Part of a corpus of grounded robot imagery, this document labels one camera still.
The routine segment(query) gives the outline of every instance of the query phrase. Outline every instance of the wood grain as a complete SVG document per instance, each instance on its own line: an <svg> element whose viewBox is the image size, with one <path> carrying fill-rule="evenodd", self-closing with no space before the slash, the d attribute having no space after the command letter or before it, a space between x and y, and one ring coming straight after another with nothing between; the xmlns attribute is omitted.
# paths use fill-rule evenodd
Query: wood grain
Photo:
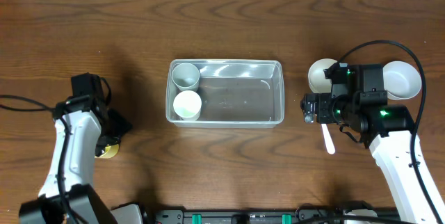
<svg viewBox="0 0 445 224"><path fill-rule="evenodd" d="M410 47L427 76L423 152L445 194L445 0L0 0L0 93L55 105L70 77L106 77L112 107L134 123L113 159L96 160L95 189L108 207L138 200L153 209L296 208L365 200L394 206L368 150L331 126L302 120L307 71L360 43ZM180 129L165 118L165 85L176 58L278 60L286 115L274 129ZM413 64L390 46L350 63ZM404 103L413 117L419 96ZM11 105L27 106L17 102ZM55 131L48 113L0 111L0 223L17 222L47 175Z"/></svg>

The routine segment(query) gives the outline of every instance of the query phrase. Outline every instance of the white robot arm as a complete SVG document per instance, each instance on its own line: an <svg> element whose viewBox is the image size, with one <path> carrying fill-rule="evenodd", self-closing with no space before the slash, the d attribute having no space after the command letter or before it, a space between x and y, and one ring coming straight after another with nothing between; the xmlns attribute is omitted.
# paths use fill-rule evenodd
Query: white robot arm
<svg viewBox="0 0 445 224"><path fill-rule="evenodd" d="M437 223L419 186L414 169L408 166L411 163L410 140L409 131L391 131L388 137L383 138L378 135L369 149L387 180L400 219L411 223ZM426 166L419 141L417 136L415 150L417 160L420 161L419 170L440 218L445 219L444 201Z"/></svg>
<svg viewBox="0 0 445 224"><path fill-rule="evenodd" d="M99 140L102 127L92 111L76 111L63 116L70 126L67 155L64 164L65 190L70 192L72 186L89 184L93 186L92 174L95 164L95 148ZM57 168L63 142L65 140L65 126L61 120L56 121L56 147L49 174L38 196L47 198L59 194L57 187Z"/></svg>

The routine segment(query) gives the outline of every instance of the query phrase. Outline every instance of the metal tray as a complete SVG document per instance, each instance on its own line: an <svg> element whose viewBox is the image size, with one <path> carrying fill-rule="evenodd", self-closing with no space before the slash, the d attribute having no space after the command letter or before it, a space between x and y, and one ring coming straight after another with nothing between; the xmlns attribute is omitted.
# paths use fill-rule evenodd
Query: metal tray
<svg viewBox="0 0 445 224"><path fill-rule="evenodd" d="M172 71L181 63L192 63L200 70L197 93L202 108L197 121L182 120L173 110L173 100L180 91L172 81ZM274 127L284 119L281 64L254 60L174 60L168 72L165 115L178 127Z"/></svg>

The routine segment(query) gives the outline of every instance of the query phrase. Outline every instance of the paper cup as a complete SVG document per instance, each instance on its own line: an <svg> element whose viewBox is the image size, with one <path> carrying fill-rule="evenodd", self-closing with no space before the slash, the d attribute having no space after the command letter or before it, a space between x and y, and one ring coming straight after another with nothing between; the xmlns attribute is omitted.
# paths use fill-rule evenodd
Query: paper cup
<svg viewBox="0 0 445 224"><path fill-rule="evenodd" d="M173 101L173 109L182 120L195 121L201 115L201 97L193 91L180 92Z"/></svg>
<svg viewBox="0 0 445 224"><path fill-rule="evenodd" d="M309 88L313 93L331 93L331 81L325 79L324 70L328 69L336 60L324 58L312 64L307 73Z"/></svg>
<svg viewBox="0 0 445 224"><path fill-rule="evenodd" d="M383 84L388 99L411 99L422 89L422 80L417 70L408 63L393 61L383 67Z"/></svg>
<svg viewBox="0 0 445 224"><path fill-rule="evenodd" d="M200 70L190 63L176 66L172 72L173 83L180 91L197 91L200 86Z"/></svg>

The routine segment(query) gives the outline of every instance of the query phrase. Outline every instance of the white spoon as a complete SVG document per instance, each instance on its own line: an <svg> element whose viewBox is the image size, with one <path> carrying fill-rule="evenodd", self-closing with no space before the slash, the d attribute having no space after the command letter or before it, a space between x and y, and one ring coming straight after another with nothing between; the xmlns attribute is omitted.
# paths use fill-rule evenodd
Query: white spoon
<svg viewBox="0 0 445 224"><path fill-rule="evenodd" d="M323 130L323 138L325 139L326 150L329 154L335 154L334 143L332 142L331 135L327 129L326 124L321 125L321 130Z"/></svg>

